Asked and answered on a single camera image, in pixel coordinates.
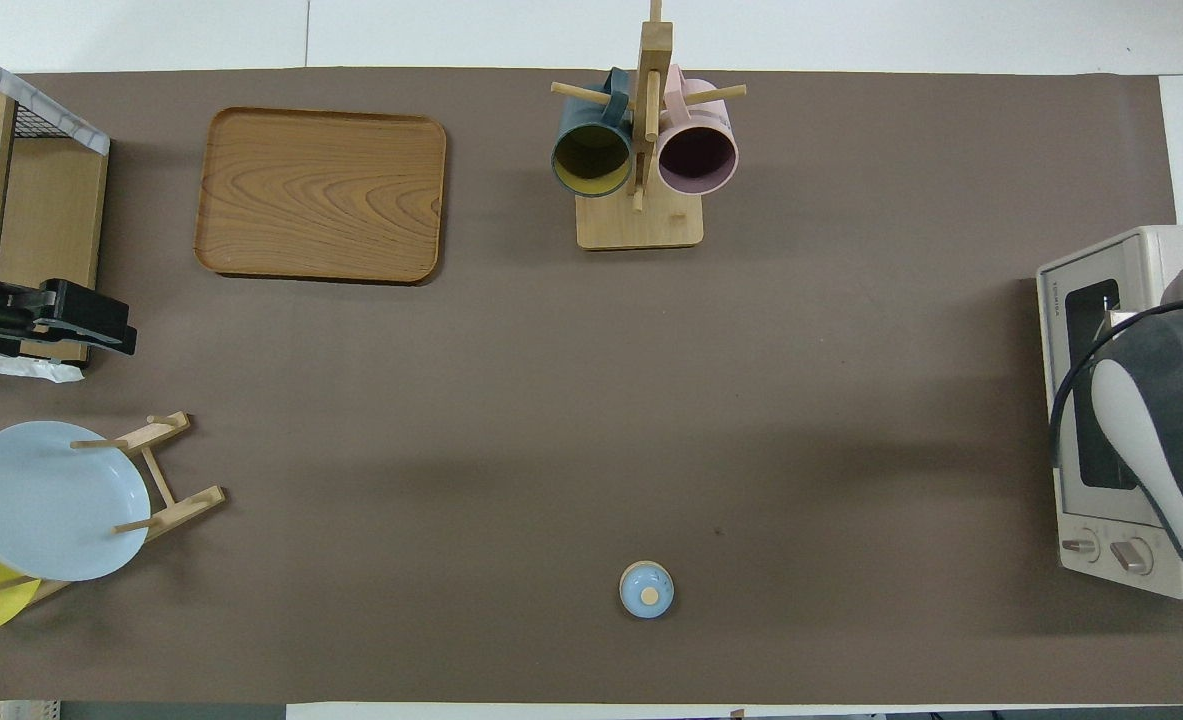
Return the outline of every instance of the brown tabletop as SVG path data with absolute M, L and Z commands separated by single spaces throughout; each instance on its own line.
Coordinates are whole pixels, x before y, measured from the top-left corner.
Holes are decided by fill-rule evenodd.
M 1183 702 L 1183 602 L 1058 567 L 1036 266 L 1171 223 L 1155 78 L 697 73 L 738 176 L 692 249 L 588 254 L 545 70 L 30 78 L 115 137 L 132 359 L 0 429 L 186 410 L 230 505 L 0 629 L 0 698 Z M 448 131 L 422 287 L 192 254 L 231 105 Z M 662 562 L 677 603 L 628 618 Z

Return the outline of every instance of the mug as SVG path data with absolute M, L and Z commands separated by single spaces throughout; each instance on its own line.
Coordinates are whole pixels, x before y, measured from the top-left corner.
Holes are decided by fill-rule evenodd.
M 705 79 L 686 79 L 679 65 L 667 72 L 658 121 L 658 174 L 683 195 L 706 195 L 738 169 L 738 147 L 724 100 L 684 105 L 684 96 L 715 90 Z
M 560 131 L 551 150 L 551 170 L 569 192 L 586 197 L 609 195 L 631 176 L 631 113 L 627 111 L 627 70 L 612 69 L 601 87 L 609 104 L 564 99 Z

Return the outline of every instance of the blue lid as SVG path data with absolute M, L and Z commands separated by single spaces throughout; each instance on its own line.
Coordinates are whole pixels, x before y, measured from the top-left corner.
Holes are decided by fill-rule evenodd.
M 667 570 L 649 560 L 635 562 L 627 567 L 618 592 L 627 612 L 644 620 L 658 618 L 667 612 L 670 603 L 675 599 L 675 585 Z

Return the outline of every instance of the light blue plate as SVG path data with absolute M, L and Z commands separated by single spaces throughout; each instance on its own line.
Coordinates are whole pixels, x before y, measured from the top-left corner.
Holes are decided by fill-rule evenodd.
M 675 585 L 667 570 L 649 560 L 635 562 L 627 567 L 618 591 L 627 612 L 644 620 L 658 618 L 667 612 L 670 603 L 675 599 Z
M 137 554 L 151 500 L 142 473 L 114 447 L 71 450 L 103 439 L 78 424 L 35 421 L 0 430 L 0 562 L 21 575 L 89 580 Z

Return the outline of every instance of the wooden mug holder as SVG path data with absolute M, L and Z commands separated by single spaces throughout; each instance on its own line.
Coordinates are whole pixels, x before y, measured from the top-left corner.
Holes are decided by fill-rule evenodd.
M 160 469 L 160 462 L 156 461 L 155 450 L 151 448 L 166 441 L 169 437 L 176 436 L 176 434 L 190 428 L 190 420 L 185 413 L 174 413 L 172 415 L 149 415 L 147 419 L 147 424 L 142 428 L 132 430 L 130 433 L 123 434 L 123 436 L 115 439 L 96 439 L 96 441 L 75 441 L 71 443 L 73 450 L 79 450 L 80 448 L 89 447 L 115 447 L 124 452 L 125 455 L 132 458 L 135 455 L 142 455 L 142 459 L 147 463 L 147 469 L 151 473 L 151 479 L 155 480 L 156 489 L 160 491 L 160 498 L 164 502 L 161 511 L 153 514 L 151 518 L 146 520 L 138 520 L 137 523 L 127 523 L 124 525 L 116 525 L 114 528 L 106 528 L 108 533 L 125 533 L 129 530 L 147 528 L 146 541 L 153 541 L 161 537 L 162 534 L 169 532 L 179 525 L 187 523 L 203 512 L 213 510 L 226 501 L 226 495 L 222 488 L 213 486 L 208 489 L 202 489 L 192 497 L 181 498 L 181 500 L 175 500 L 174 492 L 169 487 L 169 482 L 164 480 L 164 474 Z M 25 575 L 19 575 L 19 577 L 11 578 L 8 580 L 0 582 L 0 591 L 6 588 L 15 588 L 17 585 L 27 584 L 37 580 L 37 578 L 25 577 Z M 60 589 L 69 585 L 65 580 L 46 580 L 41 579 L 41 584 L 35 591 L 35 596 L 28 603 L 34 605 L 39 601 L 51 596 Z
M 672 190 L 658 174 L 662 78 L 670 69 L 673 35 L 672 22 L 664 22 L 661 15 L 661 0 L 649 0 L 649 19 L 640 28 L 636 91 L 627 105 L 635 111 L 631 138 L 632 180 L 603 197 L 574 199 L 582 249 L 691 247 L 702 241 L 702 196 Z M 563 82 L 551 83 L 551 92 L 600 104 L 609 102 L 605 92 Z M 684 104 L 726 100 L 742 95 L 746 95 L 745 85 L 716 87 L 684 96 Z

